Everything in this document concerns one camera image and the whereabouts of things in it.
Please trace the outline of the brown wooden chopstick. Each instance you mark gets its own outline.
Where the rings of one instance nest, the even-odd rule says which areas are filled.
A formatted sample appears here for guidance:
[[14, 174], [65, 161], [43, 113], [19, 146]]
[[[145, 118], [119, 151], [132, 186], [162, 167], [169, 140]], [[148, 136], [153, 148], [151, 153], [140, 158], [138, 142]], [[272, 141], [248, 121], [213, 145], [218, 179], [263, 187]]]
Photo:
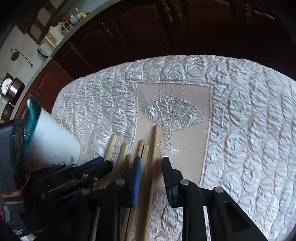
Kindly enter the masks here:
[[135, 227], [138, 223], [138, 216], [140, 214], [140, 208], [144, 198], [144, 178], [145, 178], [145, 166], [149, 155], [149, 145], [145, 144], [142, 153], [142, 172], [139, 186], [139, 193], [137, 204], [134, 208], [122, 208], [121, 209], [121, 231], [120, 240], [133, 240], [135, 237]]
[[144, 150], [144, 146], [145, 146], [145, 140], [141, 139], [139, 142], [139, 146], [138, 146], [138, 151], [137, 151], [137, 157], [142, 158], [142, 153]]
[[150, 148], [149, 159], [146, 165], [145, 173], [145, 198], [143, 205], [142, 230], [140, 240], [148, 240], [147, 234], [149, 229], [149, 220], [152, 207], [152, 195], [154, 191], [154, 171], [157, 162], [157, 145], [158, 145], [159, 125], [155, 125], [152, 133], [152, 145]]

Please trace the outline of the light bamboo chopstick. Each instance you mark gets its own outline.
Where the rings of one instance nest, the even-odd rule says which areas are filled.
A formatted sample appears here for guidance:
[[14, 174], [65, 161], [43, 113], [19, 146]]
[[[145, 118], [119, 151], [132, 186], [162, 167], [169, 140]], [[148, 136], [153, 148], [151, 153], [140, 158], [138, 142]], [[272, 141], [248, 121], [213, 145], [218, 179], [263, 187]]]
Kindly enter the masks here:
[[117, 160], [117, 170], [121, 172], [125, 166], [126, 156], [128, 154], [128, 149], [130, 145], [128, 143], [123, 143], [119, 152], [119, 157]]
[[115, 144], [117, 142], [117, 139], [118, 139], [118, 135], [116, 135], [116, 134], [113, 134], [110, 137], [110, 140], [109, 140], [109, 143], [107, 145], [106, 152], [105, 152], [105, 155], [104, 155], [104, 160], [105, 161], [110, 161], [111, 160], [112, 152], [113, 152], [113, 149], [114, 149]]

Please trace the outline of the floral utensil holder teal rim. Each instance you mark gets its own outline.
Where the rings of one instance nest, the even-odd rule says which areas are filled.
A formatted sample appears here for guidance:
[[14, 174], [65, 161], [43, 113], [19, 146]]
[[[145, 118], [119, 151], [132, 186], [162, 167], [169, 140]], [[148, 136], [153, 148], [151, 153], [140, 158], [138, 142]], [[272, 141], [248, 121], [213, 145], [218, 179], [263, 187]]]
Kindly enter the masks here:
[[72, 165], [79, 161], [79, 139], [32, 98], [27, 100], [24, 140], [25, 161], [29, 169]]

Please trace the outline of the white quilted table cloth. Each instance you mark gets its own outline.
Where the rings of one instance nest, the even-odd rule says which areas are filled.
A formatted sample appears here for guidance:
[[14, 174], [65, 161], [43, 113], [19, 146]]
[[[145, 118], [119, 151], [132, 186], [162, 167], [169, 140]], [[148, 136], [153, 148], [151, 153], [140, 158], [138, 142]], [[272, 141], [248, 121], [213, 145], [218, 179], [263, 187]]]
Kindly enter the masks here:
[[155, 57], [80, 77], [52, 115], [79, 138], [80, 163], [110, 137], [137, 154], [154, 126], [159, 158], [200, 187], [221, 186], [268, 240], [295, 226], [295, 81], [258, 63], [209, 55]]

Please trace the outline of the rice cooker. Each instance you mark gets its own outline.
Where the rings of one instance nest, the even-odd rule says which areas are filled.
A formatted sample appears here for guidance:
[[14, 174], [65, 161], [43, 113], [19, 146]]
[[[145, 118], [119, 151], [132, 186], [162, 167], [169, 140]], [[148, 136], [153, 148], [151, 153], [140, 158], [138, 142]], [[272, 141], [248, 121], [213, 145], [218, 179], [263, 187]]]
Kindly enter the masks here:
[[1, 96], [12, 105], [16, 105], [24, 89], [24, 83], [9, 73], [1, 80]]

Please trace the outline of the white electric kettle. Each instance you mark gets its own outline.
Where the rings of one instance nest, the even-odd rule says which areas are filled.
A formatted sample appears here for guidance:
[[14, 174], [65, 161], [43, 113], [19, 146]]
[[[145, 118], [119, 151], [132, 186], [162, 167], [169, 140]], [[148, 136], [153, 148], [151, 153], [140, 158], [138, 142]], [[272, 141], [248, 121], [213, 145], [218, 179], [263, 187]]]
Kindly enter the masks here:
[[48, 44], [47, 42], [43, 42], [38, 48], [38, 55], [45, 61], [47, 60], [54, 51], [54, 47], [52, 44]]

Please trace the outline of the cream microwave oven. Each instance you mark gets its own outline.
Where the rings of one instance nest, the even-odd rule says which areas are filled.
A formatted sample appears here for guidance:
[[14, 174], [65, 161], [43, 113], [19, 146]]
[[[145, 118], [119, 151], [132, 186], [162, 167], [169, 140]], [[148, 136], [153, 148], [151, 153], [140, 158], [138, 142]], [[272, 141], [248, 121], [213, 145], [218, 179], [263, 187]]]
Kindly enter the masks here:
[[48, 43], [48, 45], [52, 49], [55, 49], [60, 43], [60, 40], [50, 31], [46, 34], [46, 36], [44, 37], [44, 40]]

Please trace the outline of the yellow oil bottle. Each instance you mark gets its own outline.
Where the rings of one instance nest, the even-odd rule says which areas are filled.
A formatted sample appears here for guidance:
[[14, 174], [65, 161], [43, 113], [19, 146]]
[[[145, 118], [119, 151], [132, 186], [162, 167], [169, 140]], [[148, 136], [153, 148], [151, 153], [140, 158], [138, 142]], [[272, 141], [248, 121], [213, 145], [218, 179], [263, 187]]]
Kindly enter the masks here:
[[75, 12], [78, 20], [84, 19], [87, 16], [85, 12], [79, 11], [77, 8], [75, 8]]

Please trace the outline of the dark wooden base cabinets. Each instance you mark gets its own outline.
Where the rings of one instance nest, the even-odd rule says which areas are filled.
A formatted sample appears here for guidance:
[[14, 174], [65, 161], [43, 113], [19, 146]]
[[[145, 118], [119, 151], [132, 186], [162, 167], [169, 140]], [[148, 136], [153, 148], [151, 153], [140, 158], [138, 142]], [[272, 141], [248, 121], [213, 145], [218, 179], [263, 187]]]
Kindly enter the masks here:
[[169, 55], [248, 59], [295, 78], [295, 1], [107, 1], [41, 65], [11, 117], [29, 98], [51, 111], [72, 80]]

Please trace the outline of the wooden wall cabinet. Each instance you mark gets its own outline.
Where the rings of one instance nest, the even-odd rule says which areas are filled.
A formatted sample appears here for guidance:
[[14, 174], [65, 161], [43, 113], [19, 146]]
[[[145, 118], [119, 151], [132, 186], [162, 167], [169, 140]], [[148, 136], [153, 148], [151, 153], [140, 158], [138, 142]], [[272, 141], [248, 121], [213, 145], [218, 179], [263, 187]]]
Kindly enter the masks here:
[[36, 44], [40, 44], [49, 27], [62, 20], [78, 1], [47, 0], [26, 3], [33, 5], [28, 7], [16, 26], [23, 34], [28, 34]]

